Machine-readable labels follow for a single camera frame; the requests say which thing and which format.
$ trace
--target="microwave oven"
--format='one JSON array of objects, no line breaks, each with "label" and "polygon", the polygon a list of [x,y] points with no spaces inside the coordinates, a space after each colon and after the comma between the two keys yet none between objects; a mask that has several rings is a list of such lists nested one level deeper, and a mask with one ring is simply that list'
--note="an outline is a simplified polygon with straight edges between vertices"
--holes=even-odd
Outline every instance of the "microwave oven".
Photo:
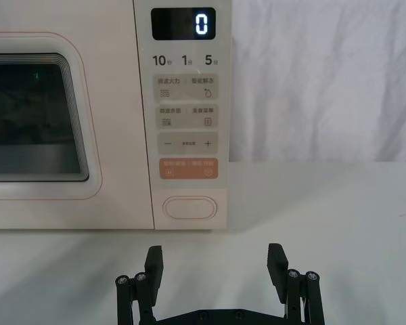
[{"label": "microwave oven", "polygon": [[0,229],[227,219],[231,0],[0,0]]}]

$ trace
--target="screw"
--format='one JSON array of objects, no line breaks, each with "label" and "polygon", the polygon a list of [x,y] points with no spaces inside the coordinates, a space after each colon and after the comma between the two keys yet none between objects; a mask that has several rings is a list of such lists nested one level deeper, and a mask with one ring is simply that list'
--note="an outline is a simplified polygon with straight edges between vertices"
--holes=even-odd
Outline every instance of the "screw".
[{"label": "screw", "polygon": [[296,271],[290,271],[290,272],[289,272],[289,276],[292,277],[292,278],[297,278],[297,277],[298,277],[298,272],[296,272]]},{"label": "screw", "polygon": [[317,280],[319,278],[316,273],[309,273],[308,277],[310,280]]},{"label": "screw", "polygon": [[244,312],[242,310],[235,311],[235,318],[237,320],[241,320],[242,318],[244,318]]},{"label": "screw", "polygon": [[146,276],[145,276],[144,274],[139,274],[139,275],[136,277],[136,279],[137,279],[137,281],[143,281],[143,280],[146,280]]},{"label": "screw", "polygon": [[124,283],[127,283],[127,281],[128,281],[128,279],[123,276],[117,280],[117,283],[124,284]]},{"label": "screw", "polygon": [[199,320],[207,320],[209,318],[209,314],[207,311],[201,311],[198,313],[198,319]]}]

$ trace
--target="door release button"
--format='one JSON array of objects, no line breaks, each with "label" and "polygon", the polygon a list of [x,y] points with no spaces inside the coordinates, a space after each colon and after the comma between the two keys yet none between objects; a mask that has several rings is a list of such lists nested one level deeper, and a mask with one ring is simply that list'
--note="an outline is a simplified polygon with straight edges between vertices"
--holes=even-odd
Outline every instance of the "door release button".
[{"label": "door release button", "polygon": [[207,196],[172,196],[162,210],[173,219],[210,219],[217,213],[217,204]]}]

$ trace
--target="microwave window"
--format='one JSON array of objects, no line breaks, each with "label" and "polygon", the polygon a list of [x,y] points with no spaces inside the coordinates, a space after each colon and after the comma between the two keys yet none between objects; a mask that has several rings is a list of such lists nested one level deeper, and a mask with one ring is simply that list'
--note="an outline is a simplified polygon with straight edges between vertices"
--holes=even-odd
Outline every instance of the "microwave window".
[{"label": "microwave window", "polygon": [[88,177],[67,61],[56,53],[0,55],[0,181]]}]

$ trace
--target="white backdrop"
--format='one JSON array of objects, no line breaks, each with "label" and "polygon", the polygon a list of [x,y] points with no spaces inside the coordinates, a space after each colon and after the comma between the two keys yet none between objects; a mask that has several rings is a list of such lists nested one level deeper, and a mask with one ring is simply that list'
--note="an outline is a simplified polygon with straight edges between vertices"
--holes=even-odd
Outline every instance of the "white backdrop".
[{"label": "white backdrop", "polygon": [[406,161],[406,0],[233,0],[232,87],[232,161]]}]

